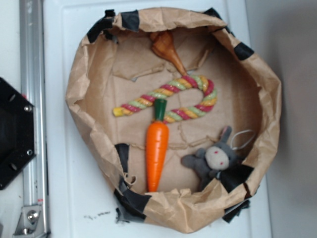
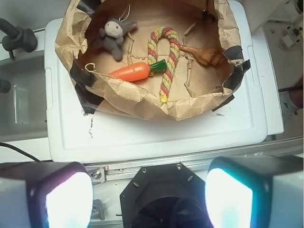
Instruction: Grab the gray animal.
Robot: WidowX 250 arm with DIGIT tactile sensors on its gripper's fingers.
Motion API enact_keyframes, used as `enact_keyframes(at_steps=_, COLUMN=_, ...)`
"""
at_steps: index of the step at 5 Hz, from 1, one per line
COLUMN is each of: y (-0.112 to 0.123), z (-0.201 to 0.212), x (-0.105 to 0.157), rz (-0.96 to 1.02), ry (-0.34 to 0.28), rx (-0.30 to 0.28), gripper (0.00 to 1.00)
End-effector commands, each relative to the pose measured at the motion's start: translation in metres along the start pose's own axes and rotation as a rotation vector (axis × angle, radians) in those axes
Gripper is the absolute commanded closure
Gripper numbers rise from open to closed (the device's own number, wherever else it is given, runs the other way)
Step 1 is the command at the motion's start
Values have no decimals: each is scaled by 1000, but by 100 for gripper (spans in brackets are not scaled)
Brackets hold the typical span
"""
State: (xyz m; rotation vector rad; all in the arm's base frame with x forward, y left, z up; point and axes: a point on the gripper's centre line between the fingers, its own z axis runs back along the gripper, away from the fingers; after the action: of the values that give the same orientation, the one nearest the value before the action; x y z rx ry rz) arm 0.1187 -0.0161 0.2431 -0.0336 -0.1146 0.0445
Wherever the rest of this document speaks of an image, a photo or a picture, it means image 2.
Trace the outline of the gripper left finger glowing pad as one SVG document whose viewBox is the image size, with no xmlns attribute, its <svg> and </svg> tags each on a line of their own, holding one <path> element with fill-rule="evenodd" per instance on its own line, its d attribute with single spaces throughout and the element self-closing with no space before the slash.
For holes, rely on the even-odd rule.
<svg viewBox="0 0 304 228">
<path fill-rule="evenodd" d="M 86 228 L 93 184 L 78 162 L 8 162 L 0 165 L 2 228 Z"/>
</svg>

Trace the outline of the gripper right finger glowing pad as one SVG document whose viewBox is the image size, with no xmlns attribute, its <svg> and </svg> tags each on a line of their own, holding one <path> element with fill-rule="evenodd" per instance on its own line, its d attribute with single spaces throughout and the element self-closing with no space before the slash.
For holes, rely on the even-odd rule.
<svg viewBox="0 0 304 228">
<path fill-rule="evenodd" d="M 304 160 L 220 156 L 208 170 L 205 200 L 216 228 L 302 228 Z"/>
</svg>

